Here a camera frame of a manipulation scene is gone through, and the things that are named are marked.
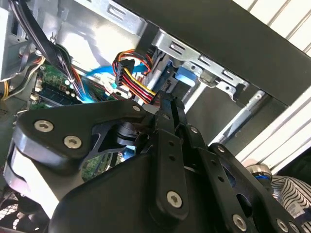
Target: screw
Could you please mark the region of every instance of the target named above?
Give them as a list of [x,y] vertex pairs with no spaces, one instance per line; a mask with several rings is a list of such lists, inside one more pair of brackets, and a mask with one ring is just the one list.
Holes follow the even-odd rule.
[[50,132],[54,129],[54,126],[51,122],[47,120],[38,120],[35,122],[35,129],[40,131],[40,132]]
[[81,147],[82,141],[76,136],[67,136],[64,139],[64,144],[70,149],[78,149]]
[[208,83],[205,79],[200,79],[200,80],[201,80],[201,82],[203,82],[203,83],[205,83],[205,84]]
[[288,232],[287,226],[285,225],[285,223],[281,219],[277,219],[276,222],[277,222],[278,226],[282,229],[282,231]]
[[195,127],[191,127],[190,129],[191,129],[192,132],[198,133],[198,130]]
[[166,115],[166,114],[163,114],[162,116],[163,116],[165,119],[167,119],[167,120],[170,119],[170,117],[169,117],[168,115]]
[[240,215],[233,215],[232,220],[241,231],[245,232],[247,230],[246,223]]
[[135,111],[137,111],[137,112],[140,112],[140,108],[137,107],[137,106],[133,106],[133,109],[134,109]]
[[180,208],[183,203],[179,194],[174,191],[168,192],[166,198],[169,204],[175,208]]
[[292,222],[289,222],[289,224],[290,224],[290,226],[292,227],[292,229],[294,230],[294,232],[296,232],[296,233],[300,233],[300,231],[299,231],[298,227],[296,227],[296,225],[295,225],[295,224],[293,224]]
[[220,152],[222,152],[222,153],[224,153],[224,151],[225,151],[224,148],[221,147],[221,146],[218,146],[217,149],[218,149]]

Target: red wire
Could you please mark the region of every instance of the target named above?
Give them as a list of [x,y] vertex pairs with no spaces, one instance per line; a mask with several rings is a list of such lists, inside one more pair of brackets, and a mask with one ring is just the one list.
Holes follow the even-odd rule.
[[[132,50],[132,51],[130,51],[130,52],[128,51],[127,53],[125,53],[125,54],[123,54],[121,57],[119,57],[119,61],[121,60],[121,58],[126,57],[126,56],[134,57],[134,58],[138,59],[140,62],[142,62],[142,63],[148,68],[148,72],[150,72],[151,69],[150,69],[150,67],[148,66],[148,64],[147,64],[145,61],[143,61],[143,60],[137,58],[136,56],[134,56],[133,53],[134,53],[134,50]],[[149,57],[149,55],[147,55],[147,57],[148,57],[150,63],[152,64],[152,60],[151,60],[151,58]]]
[[142,90],[138,89],[133,83],[131,83],[131,82],[127,79],[127,77],[126,77],[125,75],[123,75],[123,78],[126,80],[126,82],[127,82],[128,84],[131,85],[132,88],[134,88],[134,89],[135,89],[137,92],[139,92],[142,96],[144,96],[145,98],[147,98],[149,101],[152,100],[152,98],[151,98],[150,96],[148,96],[148,95],[146,95],[145,93],[143,93]]
[[142,99],[142,101],[144,101],[144,103],[148,103],[143,97],[141,97],[136,91],[134,91],[132,88],[130,88],[125,82],[122,82],[122,84],[124,86],[126,86],[128,89],[130,89],[130,91],[132,91],[136,96],[138,96],[139,98]]

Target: black wire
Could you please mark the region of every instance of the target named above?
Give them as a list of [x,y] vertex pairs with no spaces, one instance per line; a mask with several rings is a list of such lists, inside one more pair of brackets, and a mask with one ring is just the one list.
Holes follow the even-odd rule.
[[33,14],[29,10],[25,0],[9,0],[11,9],[38,50],[53,66],[59,67],[59,61],[55,51],[55,45],[47,39]]
[[31,11],[29,10],[26,1],[9,0],[9,4],[16,19],[30,40],[35,44],[37,49],[41,51],[47,61],[51,65],[57,67],[58,70],[67,75],[71,80],[73,80],[74,78],[71,70],[70,58],[66,59],[66,53],[47,39]]

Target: yellow wire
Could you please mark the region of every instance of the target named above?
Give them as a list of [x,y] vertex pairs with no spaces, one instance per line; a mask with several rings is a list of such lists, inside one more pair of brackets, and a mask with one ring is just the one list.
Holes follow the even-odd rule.
[[145,91],[147,91],[148,93],[150,93],[150,94],[152,94],[152,95],[156,95],[155,94],[155,92],[153,92],[152,90],[149,90],[147,87],[145,87],[143,84],[141,84],[140,82],[138,82],[133,76],[132,76],[132,74],[130,73],[130,71],[127,69],[127,68],[125,68],[124,69],[125,70],[125,72],[128,74],[128,76],[138,85],[138,86],[140,86],[142,89],[144,89]]
[[3,97],[6,98],[9,95],[9,84],[7,81],[4,82],[4,93]]

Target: black cover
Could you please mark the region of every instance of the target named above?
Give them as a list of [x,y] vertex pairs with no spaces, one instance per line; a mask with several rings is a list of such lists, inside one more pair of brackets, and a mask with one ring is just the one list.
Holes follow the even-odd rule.
[[186,169],[188,217],[176,229],[156,225],[148,212],[150,165],[149,155],[135,156],[71,191],[57,206],[49,233],[213,232],[205,179]]

